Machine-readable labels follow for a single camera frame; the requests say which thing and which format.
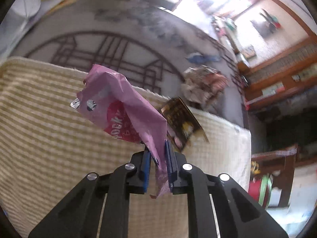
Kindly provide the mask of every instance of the floor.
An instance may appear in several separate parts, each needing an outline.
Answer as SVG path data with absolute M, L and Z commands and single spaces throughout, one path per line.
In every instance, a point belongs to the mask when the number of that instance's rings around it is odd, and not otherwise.
M 250 22 L 250 20 L 254 19 L 258 21 L 264 20 L 259 15 L 260 12 L 263 12 L 262 9 L 276 16 L 282 26 L 281 29 L 276 30 L 266 38 L 263 38 Z M 248 60 L 250 67 L 259 65 L 308 37 L 304 29 L 272 0 L 260 1 L 239 16 L 235 20 L 235 24 L 237 25 L 237 39 L 241 44 L 241 48 L 253 45 L 256 51 L 257 55 Z
M 289 207 L 269 208 L 267 212 L 287 232 L 290 238 L 296 237 L 310 218 L 317 201 L 317 164 L 295 169 Z M 276 204 L 280 192 L 272 190 L 269 206 Z
M 110 65 L 133 85 L 175 97 L 181 95 L 183 71 L 195 66 L 186 59 L 193 52 L 223 58 L 207 64 L 229 79 L 229 87 L 216 105 L 216 114 L 243 126 L 242 97 L 231 81 L 232 66 L 235 67 L 232 54 L 205 32 L 145 3 L 77 0 L 44 17 L 12 55 L 87 72 L 93 61 Z

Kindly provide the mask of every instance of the metal pivot bolt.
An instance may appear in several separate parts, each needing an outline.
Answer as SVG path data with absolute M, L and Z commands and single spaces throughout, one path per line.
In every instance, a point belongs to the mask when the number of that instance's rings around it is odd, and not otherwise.
M 221 174 L 221 175 L 219 176 L 219 178 L 220 178 L 220 180 L 222 180 L 222 181 L 228 181 L 228 180 L 230 179 L 230 176 L 227 175 L 227 174 Z
M 124 167 L 126 170 L 132 170 L 135 168 L 134 164 L 132 163 L 127 163 Z
M 193 169 L 193 166 L 191 164 L 183 164 L 183 169 L 189 171 Z
M 90 181 L 92 181 L 92 180 L 94 180 L 96 178 L 97 178 L 97 175 L 95 173 L 90 173 L 90 174 L 87 175 L 87 179 L 90 180 Z

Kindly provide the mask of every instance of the clutter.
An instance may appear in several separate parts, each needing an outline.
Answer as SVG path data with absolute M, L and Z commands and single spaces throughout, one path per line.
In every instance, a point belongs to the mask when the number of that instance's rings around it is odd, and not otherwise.
M 188 68 L 184 72 L 185 83 L 181 89 L 191 102 L 199 103 L 202 107 L 208 106 L 228 85 L 228 80 L 220 71 L 201 65 Z
M 276 29 L 281 28 L 281 24 L 278 22 L 277 18 L 273 15 L 270 15 L 267 11 L 262 9 L 263 13 L 251 20 L 254 28 L 259 32 L 259 34 L 266 38 L 276 31 Z
M 240 73 L 247 73 L 250 70 L 250 64 L 242 55 L 242 53 L 236 54 L 237 58 L 237 67 Z
M 235 31 L 237 29 L 235 22 L 230 18 L 226 18 L 224 23 L 231 31 Z
M 190 63 L 203 64 L 207 62 L 219 62 L 221 57 L 219 55 L 202 55 L 201 53 L 191 53 L 187 60 Z
M 235 75 L 231 74 L 231 81 L 237 86 L 239 93 L 242 95 L 243 89 L 245 88 L 243 77 L 240 76 L 238 73 L 236 73 Z
M 245 59 L 250 59 L 254 56 L 256 56 L 256 51 L 254 49 L 253 45 L 250 45 L 248 47 L 245 47 L 241 50 L 241 54 L 245 57 Z
M 85 88 L 71 103 L 82 116 L 111 136 L 145 143 L 157 166 L 160 187 L 167 181 L 164 144 L 166 119 L 145 100 L 122 74 L 95 64 L 84 80 Z
M 179 152 L 185 148 L 192 134 L 202 134 L 208 142 L 204 130 L 181 98 L 169 100 L 162 107 L 161 114 L 168 123 L 168 138 Z
M 251 174 L 257 175 L 260 173 L 261 171 L 259 170 L 259 164 L 255 161 L 251 161 Z

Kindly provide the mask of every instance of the pink snack wrapper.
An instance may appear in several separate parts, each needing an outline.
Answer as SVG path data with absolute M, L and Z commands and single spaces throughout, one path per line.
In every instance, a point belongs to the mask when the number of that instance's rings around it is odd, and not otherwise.
M 166 119 L 125 76 L 107 67 L 93 65 L 84 84 L 86 87 L 77 93 L 71 107 L 117 139 L 143 141 L 157 166 L 157 197 L 169 192 L 164 155 Z

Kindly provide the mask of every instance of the crumpled plastic bag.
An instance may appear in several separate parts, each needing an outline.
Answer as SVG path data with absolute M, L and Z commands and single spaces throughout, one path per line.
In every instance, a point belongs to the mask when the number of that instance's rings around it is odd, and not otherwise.
M 169 191 L 164 154 L 166 119 L 125 76 L 109 68 L 93 65 L 84 84 L 85 88 L 77 93 L 70 106 L 117 139 L 144 142 L 157 166 L 157 195 Z
M 227 78 L 220 71 L 205 65 L 188 68 L 184 78 L 181 89 L 186 99 L 202 105 L 208 104 L 228 85 Z

